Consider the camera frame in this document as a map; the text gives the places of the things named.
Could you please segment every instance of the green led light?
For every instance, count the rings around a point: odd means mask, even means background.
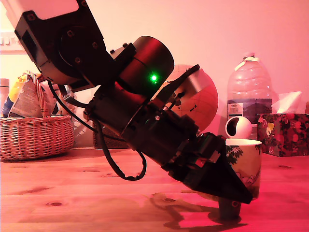
[[[155,74],[153,74],[151,77],[150,77],[150,80],[153,84],[156,84],[158,82],[158,78]]]
[[[153,76],[151,77],[151,80],[152,80],[152,81],[156,81],[156,75],[153,75]]]

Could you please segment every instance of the wicker basket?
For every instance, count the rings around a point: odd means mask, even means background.
[[[35,76],[42,118],[0,119],[1,160],[30,160],[70,150],[74,143],[70,116],[48,116],[42,89]]]

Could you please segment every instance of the bottle cap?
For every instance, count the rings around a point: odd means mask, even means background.
[[[247,57],[255,57],[254,52],[246,52],[243,54],[242,58],[245,59]]]
[[[10,80],[5,79],[5,78],[1,78],[0,79],[0,86],[1,87],[10,87]]]

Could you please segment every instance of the white tissue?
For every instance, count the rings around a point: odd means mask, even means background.
[[[274,114],[294,114],[301,99],[301,91],[279,94],[279,101],[272,104]]]

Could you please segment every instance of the black cable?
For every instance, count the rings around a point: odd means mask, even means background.
[[[139,175],[137,175],[136,177],[133,177],[133,176],[126,176],[121,170],[120,168],[118,167],[118,165],[115,163],[115,161],[112,159],[111,157],[111,154],[110,154],[110,151],[108,150],[107,146],[106,146],[106,143],[105,143],[105,140],[104,140],[104,135],[103,135],[103,131],[102,131],[102,128],[100,126],[100,123],[98,120],[96,120],[95,118],[91,118],[91,120],[95,123],[95,125],[97,126],[98,128],[98,133],[99,133],[99,136],[100,136],[100,139],[101,139],[101,144],[102,144],[102,150],[104,152],[104,155],[107,159],[107,162],[110,164],[111,168],[115,171],[115,173],[121,177],[122,179],[124,180],[130,180],[130,181],[135,181],[135,180],[140,180],[142,179],[145,174],[146,174],[146,168],[147,168],[147,162],[146,162],[146,159],[144,157],[144,155],[138,151],[140,157],[142,158],[142,164],[143,164],[143,169],[141,171],[141,173]]]
[[[67,103],[69,103],[71,105],[75,105],[75,106],[80,107],[80,108],[86,108],[87,107],[87,104],[82,103],[82,102],[74,99],[73,97],[71,97],[68,94],[68,92],[67,92],[67,90],[66,90],[64,85],[58,85],[58,87],[59,87],[60,93],[62,95],[62,98],[63,98],[63,100],[65,102],[67,102]]]
[[[93,127],[89,126],[87,123],[85,123],[83,120],[81,120],[78,116],[76,116],[75,113],[73,113],[58,97],[58,95],[56,94],[54,88],[53,88],[53,84],[51,83],[51,81],[47,80],[48,82],[48,86],[50,88],[50,91],[52,92],[54,98],[56,98],[56,100],[59,102],[59,104],[63,107],[63,109],[65,109],[72,117],[74,117],[76,120],[78,120],[80,123],[82,123],[84,126],[86,126],[87,128],[89,128],[90,130],[92,130],[95,133],[98,133],[98,131],[96,129],[94,129]],[[105,137],[110,138],[110,139],[114,139],[117,141],[121,141],[121,142],[125,142],[123,139],[119,139],[119,138],[115,138],[112,136],[109,136],[107,134],[103,134]]]

